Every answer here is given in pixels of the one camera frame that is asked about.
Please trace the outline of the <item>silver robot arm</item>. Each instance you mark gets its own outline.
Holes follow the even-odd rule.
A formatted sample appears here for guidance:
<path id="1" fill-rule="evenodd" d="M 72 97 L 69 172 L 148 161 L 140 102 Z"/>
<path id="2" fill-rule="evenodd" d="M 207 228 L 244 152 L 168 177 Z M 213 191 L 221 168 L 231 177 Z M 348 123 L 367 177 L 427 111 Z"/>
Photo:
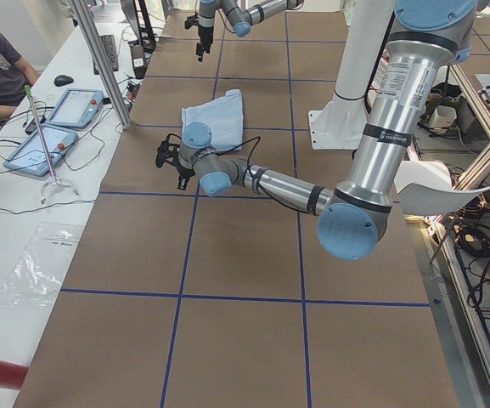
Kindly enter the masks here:
<path id="1" fill-rule="evenodd" d="M 179 188 L 191 177 L 209 196 L 244 186 L 316 215 L 318 240 L 331 255 L 348 260 L 367 256 L 386 231 L 390 189 L 438 70 L 468 56 L 476 8 L 474 1 L 395 2 L 380 90 L 350 172 L 334 190 L 226 157 L 213 146 L 213 132 L 204 122 L 188 124 L 172 152 Z"/>
<path id="2" fill-rule="evenodd" d="M 304 4 L 302 0 L 273 0 L 242 9 L 234 0 L 199 1 L 199 11 L 186 19 L 185 29 L 198 27 L 199 42 L 196 44 L 196 56 L 198 61 L 202 62 L 204 54 L 211 51 L 217 11 L 223 12 L 237 37 L 245 37 L 251 32 L 252 26 L 276 14 L 298 9 L 302 4 Z"/>

